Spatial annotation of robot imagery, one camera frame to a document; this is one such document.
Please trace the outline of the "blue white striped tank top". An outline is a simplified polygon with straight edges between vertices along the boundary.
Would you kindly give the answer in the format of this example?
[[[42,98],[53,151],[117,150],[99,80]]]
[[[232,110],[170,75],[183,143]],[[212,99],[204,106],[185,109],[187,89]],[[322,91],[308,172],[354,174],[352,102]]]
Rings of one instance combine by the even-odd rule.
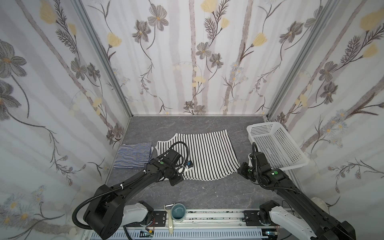
[[[123,144],[118,148],[114,169],[143,168],[152,159],[153,145],[149,143]]]

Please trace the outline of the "black white striped tank top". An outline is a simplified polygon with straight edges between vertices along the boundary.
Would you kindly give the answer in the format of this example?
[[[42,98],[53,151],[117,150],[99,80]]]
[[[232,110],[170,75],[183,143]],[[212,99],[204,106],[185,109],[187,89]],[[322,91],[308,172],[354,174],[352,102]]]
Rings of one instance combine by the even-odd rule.
[[[167,151],[172,144],[184,142],[186,145],[177,144],[173,150],[187,156],[193,167],[183,173],[185,180],[215,181],[225,178],[240,168],[240,163],[233,148],[227,130],[205,134],[178,134],[170,140],[158,141],[155,149],[158,155]]]

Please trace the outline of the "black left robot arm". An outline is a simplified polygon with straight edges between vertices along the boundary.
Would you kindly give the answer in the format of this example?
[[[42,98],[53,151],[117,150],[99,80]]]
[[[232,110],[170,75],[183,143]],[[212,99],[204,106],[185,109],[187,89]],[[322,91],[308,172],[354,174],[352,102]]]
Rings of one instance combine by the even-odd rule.
[[[130,199],[161,179],[168,179],[171,186],[177,185],[184,180],[184,171],[192,165],[189,155],[182,157],[169,149],[120,184],[100,186],[94,196],[76,207],[72,215],[73,223],[82,229],[95,231],[106,240],[122,225],[124,207]]]

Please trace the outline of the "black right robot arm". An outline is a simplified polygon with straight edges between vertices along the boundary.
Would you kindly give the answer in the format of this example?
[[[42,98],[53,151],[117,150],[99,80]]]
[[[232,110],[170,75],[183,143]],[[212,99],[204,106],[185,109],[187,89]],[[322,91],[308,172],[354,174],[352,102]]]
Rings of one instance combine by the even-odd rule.
[[[251,163],[242,163],[238,174],[265,190],[275,192],[295,211],[286,211],[276,201],[260,205],[257,219],[262,225],[279,225],[299,240],[355,240],[356,231],[321,209],[281,169],[272,169],[262,152],[249,154]]]

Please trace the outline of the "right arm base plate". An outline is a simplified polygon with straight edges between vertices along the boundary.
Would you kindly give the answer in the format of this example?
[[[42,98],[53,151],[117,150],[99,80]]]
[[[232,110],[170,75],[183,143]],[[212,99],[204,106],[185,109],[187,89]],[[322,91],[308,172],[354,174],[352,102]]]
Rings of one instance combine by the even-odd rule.
[[[267,210],[245,210],[242,221],[247,227],[277,227],[271,219],[270,212]]]

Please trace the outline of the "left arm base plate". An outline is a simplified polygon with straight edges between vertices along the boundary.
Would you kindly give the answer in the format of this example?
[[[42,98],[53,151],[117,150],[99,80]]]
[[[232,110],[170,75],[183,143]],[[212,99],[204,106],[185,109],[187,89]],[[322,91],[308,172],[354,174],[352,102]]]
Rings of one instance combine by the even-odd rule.
[[[154,211],[148,214],[142,222],[129,224],[129,227],[165,227],[167,216],[166,211]]]

